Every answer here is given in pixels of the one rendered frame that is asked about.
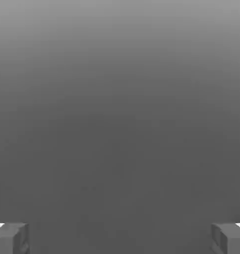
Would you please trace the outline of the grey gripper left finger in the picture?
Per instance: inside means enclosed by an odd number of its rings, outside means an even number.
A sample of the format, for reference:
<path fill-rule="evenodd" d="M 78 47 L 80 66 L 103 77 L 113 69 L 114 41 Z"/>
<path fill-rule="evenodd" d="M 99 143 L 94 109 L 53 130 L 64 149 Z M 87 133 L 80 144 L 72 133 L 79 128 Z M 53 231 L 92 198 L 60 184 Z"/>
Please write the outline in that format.
<path fill-rule="evenodd" d="M 30 254 L 28 223 L 0 222 L 0 254 Z"/>

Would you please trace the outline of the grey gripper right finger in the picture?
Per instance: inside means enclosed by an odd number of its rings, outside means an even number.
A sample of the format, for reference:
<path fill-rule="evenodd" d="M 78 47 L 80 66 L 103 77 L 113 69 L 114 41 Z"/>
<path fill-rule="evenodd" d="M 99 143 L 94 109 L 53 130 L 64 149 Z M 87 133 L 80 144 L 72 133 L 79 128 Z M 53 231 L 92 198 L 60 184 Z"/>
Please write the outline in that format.
<path fill-rule="evenodd" d="M 240 223 L 211 224 L 211 250 L 214 254 L 240 254 Z"/>

